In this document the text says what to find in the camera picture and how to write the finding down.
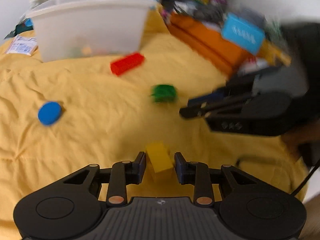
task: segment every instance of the white plastic container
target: white plastic container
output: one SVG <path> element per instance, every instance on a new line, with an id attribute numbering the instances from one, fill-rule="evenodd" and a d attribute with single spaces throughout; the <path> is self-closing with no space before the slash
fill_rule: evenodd
<path id="1" fill-rule="evenodd" d="M 27 13 L 43 62 L 139 49 L 155 0 L 49 0 Z"/>

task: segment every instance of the wrinkled fabric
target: wrinkled fabric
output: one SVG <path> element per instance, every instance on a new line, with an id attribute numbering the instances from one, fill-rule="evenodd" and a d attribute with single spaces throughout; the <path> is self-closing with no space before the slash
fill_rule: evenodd
<path id="1" fill-rule="evenodd" d="M 119 55 L 42 63 L 38 50 L 31 57 L 4 54 L 9 43 L 0 47 L 0 239 L 20 238 L 12 212 L 25 195 L 90 163 L 108 168 L 133 161 L 154 141 L 166 144 L 171 158 L 179 151 L 187 161 L 211 168 L 235 165 L 243 155 L 264 158 L 249 158 L 240 167 L 287 192 L 306 175 L 303 163 L 291 160 L 278 137 L 213 133 L 203 119 L 179 116 L 188 98 L 223 85 L 225 77 L 171 36 L 156 11 L 141 43 L 145 62 L 119 77 L 110 71 L 110 62 Z M 173 84 L 178 102 L 153 103 L 150 93 L 156 84 Z M 37 118 L 47 101 L 58 101 L 64 109 L 49 127 Z M 193 194 L 193 186 L 179 185 L 175 176 L 155 184 L 148 169 L 142 184 L 127 189 L 129 198 Z M 106 190 L 104 185 L 101 200 Z"/>

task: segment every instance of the red lego brick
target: red lego brick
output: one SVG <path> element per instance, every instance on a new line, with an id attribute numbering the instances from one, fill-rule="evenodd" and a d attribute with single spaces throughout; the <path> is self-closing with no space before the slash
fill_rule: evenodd
<path id="1" fill-rule="evenodd" d="M 145 57 L 138 52 L 127 55 L 110 63 L 111 72 L 117 76 L 120 76 L 128 70 L 140 66 L 144 59 Z"/>

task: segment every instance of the yellow lego brick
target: yellow lego brick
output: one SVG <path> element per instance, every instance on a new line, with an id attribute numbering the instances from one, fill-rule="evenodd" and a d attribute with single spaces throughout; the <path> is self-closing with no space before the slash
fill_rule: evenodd
<path id="1" fill-rule="evenodd" d="M 169 158 L 169 149 L 161 142 L 150 143 L 146 147 L 147 166 L 154 181 L 171 178 L 173 164 Z"/>

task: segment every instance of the packet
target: packet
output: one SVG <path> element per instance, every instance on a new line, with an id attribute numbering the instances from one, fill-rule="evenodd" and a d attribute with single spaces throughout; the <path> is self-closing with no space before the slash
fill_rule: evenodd
<path id="1" fill-rule="evenodd" d="M 37 41 L 36 37 L 22 37 L 17 35 L 13 41 L 11 42 L 10 46 L 6 50 L 6 54 L 9 53 L 18 53 L 18 54 L 25 54 L 31 56 L 33 52 L 37 48 Z"/>

